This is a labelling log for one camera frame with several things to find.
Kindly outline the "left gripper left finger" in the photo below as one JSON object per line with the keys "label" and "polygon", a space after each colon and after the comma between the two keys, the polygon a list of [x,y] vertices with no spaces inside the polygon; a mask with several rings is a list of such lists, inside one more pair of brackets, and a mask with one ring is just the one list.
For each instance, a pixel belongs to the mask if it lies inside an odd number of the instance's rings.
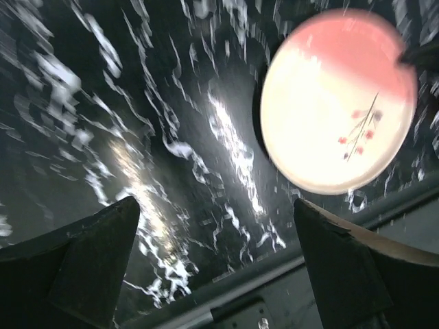
{"label": "left gripper left finger", "polygon": [[1,249],[1,327],[109,328],[139,216],[125,197]]}

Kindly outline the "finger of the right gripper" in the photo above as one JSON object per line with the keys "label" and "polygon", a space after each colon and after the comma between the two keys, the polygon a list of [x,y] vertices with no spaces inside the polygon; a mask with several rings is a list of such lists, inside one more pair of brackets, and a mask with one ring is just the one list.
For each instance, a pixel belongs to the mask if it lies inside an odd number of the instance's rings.
{"label": "finger of the right gripper", "polygon": [[407,48],[397,59],[399,64],[412,65],[427,71],[438,70],[438,43]]}

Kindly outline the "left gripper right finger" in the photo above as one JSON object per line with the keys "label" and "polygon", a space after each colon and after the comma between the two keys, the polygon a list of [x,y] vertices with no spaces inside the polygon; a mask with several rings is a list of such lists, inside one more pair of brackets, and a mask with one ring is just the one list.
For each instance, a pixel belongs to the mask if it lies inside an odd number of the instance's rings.
{"label": "left gripper right finger", "polygon": [[294,222],[324,328],[437,328],[438,255],[303,199]]}

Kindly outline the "pink cream floral plate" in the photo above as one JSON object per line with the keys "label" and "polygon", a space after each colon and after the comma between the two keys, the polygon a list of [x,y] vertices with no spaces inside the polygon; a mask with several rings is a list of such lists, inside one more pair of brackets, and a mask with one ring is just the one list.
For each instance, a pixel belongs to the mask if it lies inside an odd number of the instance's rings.
{"label": "pink cream floral plate", "polygon": [[268,155],[294,185],[339,195],[378,177],[400,150],[417,105],[398,31],[378,14],[334,9],[283,41],[261,93]]}

